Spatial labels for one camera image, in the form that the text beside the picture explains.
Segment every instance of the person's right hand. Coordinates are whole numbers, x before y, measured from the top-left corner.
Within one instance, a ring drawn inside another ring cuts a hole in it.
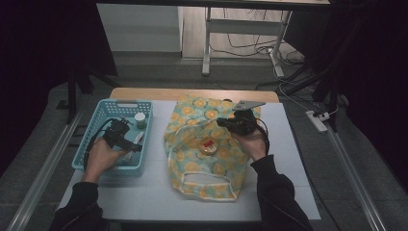
[[[231,133],[231,136],[236,139],[255,162],[266,156],[266,147],[263,136],[260,131],[256,130],[254,133],[247,136],[239,136],[235,133]]]
[[[103,138],[98,138],[93,143],[89,153],[87,170],[82,177],[83,182],[98,183],[102,173],[112,167],[119,157],[128,151],[114,151]]]

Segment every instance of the blue plastic basket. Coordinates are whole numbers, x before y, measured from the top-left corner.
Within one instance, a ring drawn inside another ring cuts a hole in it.
[[[132,124],[128,124],[130,130],[126,133],[125,139],[128,141],[134,141],[135,137],[140,133],[144,132],[142,141],[141,152],[133,153],[132,159],[130,162],[126,162],[123,158],[115,163],[115,165],[104,172],[108,175],[132,175],[140,177],[143,174],[143,165],[147,149],[147,141],[149,138],[149,132],[153,117],[153,107],[151,101],[118,101],[113,99],[104,99],[99,101],[95,112],[92,115],[92,118],[89,122],[89,126],[85,132],[84,137],[82,138],[81,144],[77,150],[74,160],[72,161],[72,166],[75,169],[84,170],[84,154],[89,144],[92,136],[97,132],[99,127],[110,118],[121,119],[125,117]],[[147,126],[144,129],[139,129],[136,126],[135,114],[144,113],[146,115]],[[110,126],[111,123],[105,125],[104,129]]]

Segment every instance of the white paper sheet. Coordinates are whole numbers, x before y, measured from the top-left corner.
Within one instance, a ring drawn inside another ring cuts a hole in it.
[[[175,101],[153,101],[153,123],[147,144],[144,173],[141,178],[102,176],[99,184],[99,206],[104,218],[120,220],[165,221],[254,221],[260,220],[256,196],[256,172],[248,167],[245,183],[237,201],[214,202],[185,196],[169,183],[164,133]],[[320,219],[309,182],[293,139],[282,104],[262,106],[261,119],[269,130],[270,150],[276,168],[286,174],[295,187],[295,199],[309,219]],[[66,189],[61,207],[79,182],[82,172],[76,170]]]

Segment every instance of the floral fabric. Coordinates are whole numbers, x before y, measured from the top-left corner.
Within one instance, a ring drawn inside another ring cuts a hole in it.
[[[165,132],[168,172],[173,188],[209,200],[235,200],[241,191],[249,157],[226,128],[217,126],[218,117],[233,117],[235,104],[202,97],[183,96],[177,101]],[[261,108],[253,109],[260,117]],[[204,155],[199,143],[210,137],[217,152]],[[215,177],[197,180],[191,175]]]

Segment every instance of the bottle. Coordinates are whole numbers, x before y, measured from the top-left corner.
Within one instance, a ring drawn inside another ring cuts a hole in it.
[[[135,114],[135,121],[136,121],[136,126],[139,129],[144,129],[147,126],[146,123],[146,115],[144,113],[137,113]]]

